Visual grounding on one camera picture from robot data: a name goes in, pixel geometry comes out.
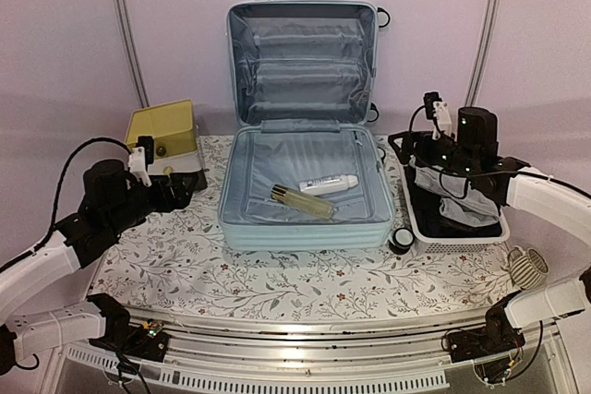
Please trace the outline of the dark navy garment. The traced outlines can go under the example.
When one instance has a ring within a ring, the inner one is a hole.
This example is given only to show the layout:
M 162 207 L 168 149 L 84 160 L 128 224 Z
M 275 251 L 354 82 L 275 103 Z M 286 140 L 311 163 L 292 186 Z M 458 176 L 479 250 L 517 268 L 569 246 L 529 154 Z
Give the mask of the dark navy garment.
M 408 185 L 408 191 L 418 230 L 426 237 L 485 238 L 501 236 L 502 228 L 499 222 L 484 227 L 471 227 L 453 221 L 440 214 L 441 196 L 414 184 Z

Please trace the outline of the yellow white drawer organizer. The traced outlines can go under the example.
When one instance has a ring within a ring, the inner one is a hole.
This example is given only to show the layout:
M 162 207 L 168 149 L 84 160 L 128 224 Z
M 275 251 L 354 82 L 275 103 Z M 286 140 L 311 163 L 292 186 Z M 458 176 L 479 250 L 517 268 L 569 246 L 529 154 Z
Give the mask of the yellow white drawer organizer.
M 140 137 L 153 139 L 153 160 L 146 163 L 149 175 L 195 177 L 195 192 L 207 188 L 192 100 L 136 110 L 130 117 L 125 143 L 134 149 Z

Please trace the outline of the grey garment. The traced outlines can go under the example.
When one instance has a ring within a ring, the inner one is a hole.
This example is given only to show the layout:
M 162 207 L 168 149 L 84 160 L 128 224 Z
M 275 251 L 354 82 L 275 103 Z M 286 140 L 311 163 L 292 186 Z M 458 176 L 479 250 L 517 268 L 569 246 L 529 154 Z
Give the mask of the grey garment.
M 416 186 L 441 196 L 440 214 L 471 227 L 484 227 L 499 222 L 497 205 L 466 178 L 445 174 L 441 167 L 415 167 Z

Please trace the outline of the white plastic mesh basket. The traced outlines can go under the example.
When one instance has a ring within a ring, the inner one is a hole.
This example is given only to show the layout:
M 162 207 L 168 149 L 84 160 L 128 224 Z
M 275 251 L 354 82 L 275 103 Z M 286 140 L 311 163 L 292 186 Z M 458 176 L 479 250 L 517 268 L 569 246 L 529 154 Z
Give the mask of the white plastic mesh basket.
M 408 219 L 407 226 L 416 238 L 414 249 L 417 252 L 425 254 L 477 253 L 490 245 L 498 245 L 509 239 L 510 228 L 503 212 L 500 214 L 498 223 L 501 230 L 498 236 L 474 236 L 472 233 L 470 235 L 463 233 L 460 237 L 433 237 L 423 234 L 420 231 L 420 226 L 412 207 L 411 193 L 408 188 L 404 167 L 398 160 L 396 160 L 395 165 L 400 175 L 401 193 L 404 194 L 404 214 Z

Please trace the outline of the gold cap glass bottle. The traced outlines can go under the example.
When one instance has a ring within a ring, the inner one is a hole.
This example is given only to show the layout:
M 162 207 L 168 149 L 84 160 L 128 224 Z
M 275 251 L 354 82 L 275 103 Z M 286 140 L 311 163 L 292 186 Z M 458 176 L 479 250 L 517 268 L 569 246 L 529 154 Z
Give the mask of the gold cap glass bottle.
M 325 220 L 329 220 L 334 212 L 334 205 L 330 201 L 283 185 L 274 185 L 271 188 L 271 198 L 285 206 Z

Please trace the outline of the light blue hard-shell suitcase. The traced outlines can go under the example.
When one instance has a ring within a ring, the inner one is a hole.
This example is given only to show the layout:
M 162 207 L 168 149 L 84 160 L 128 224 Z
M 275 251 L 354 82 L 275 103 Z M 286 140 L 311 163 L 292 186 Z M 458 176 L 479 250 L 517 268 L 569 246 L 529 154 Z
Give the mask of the light blue hard-shell suitcase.
M 265 0 L 232 6 L 227 38 L 235 114 L 218 206 L 238 251 L 314 251 L 385 244 L 395 218 L 368 128 L 380 10 L 366 2 Z M 275 200 L 279 185 L 354 175 L 326 196 L 329 218 Z

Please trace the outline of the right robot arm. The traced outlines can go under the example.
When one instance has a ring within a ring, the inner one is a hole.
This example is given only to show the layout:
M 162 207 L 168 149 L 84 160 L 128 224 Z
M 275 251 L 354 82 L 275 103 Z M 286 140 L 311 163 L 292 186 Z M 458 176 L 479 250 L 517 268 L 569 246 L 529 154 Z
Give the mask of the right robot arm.
M 437 177 L 459 178 L 498 206 L 537 216 L 585 244 L 590 242 L 590 196 L 547 176 L 527 162 L 498 154 L 494 113 L 479 107 L 458 111 L 457 129 L 444 123 L 448 112 L 441 101 L 425 107 L 433 132 L 408 129 L 388 136 L 400 164 L 413 161 L 432 167 Z M 590 306 L 590 272 L 567 277 L 533 290 L 511 293 L 485 314 L 483 328 L 456 331 L 446 338 L 453 362 L 509 352 L 525 345 L 522 329 L 546 319 L 579 314 Z

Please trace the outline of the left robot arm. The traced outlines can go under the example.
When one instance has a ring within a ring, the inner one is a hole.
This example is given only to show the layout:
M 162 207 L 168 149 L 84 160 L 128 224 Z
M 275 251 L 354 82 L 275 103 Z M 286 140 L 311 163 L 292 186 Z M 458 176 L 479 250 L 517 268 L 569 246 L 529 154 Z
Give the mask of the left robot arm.
M 1 267 L 1 372 L 45 349 L 77 340 L 95 340 L 119 352 L 137 344 L 130 314 L 113 297 L 99 293 L 78 306 L 15 318 L 18 307 L 54 282 L 84 269 L 116 245 L 125 231 L 153 212 L 184 209 L 202 173 L 153 175 L 144 185 L 120 160 L 96 162 L 83 174 L 78 211 L 52 229 L 43 246 L 34 246 Z

